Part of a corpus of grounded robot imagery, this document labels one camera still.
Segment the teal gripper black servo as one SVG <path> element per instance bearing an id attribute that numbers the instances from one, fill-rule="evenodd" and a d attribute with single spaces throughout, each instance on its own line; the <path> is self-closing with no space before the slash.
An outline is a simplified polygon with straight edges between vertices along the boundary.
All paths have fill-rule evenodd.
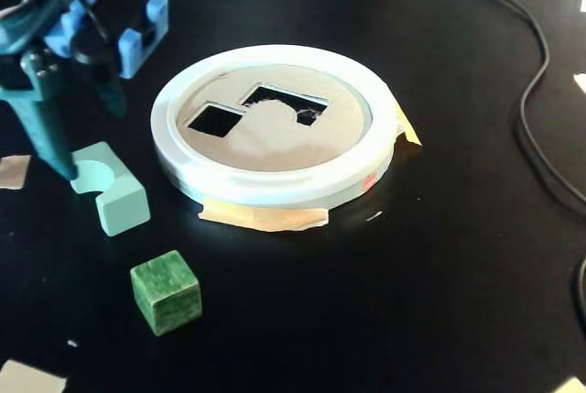
<path id="1" fill-rule="evenodd" d="M 64 91 L 62 57 L 46 43 L 71 0 L 1 0 L 1 100 L 24 127 L 39 158 L 65 180 L 78 177 L 59 115 Z M 93 86 L 106 109 L 125 116 L 116 71 L 98 66 Z"/>

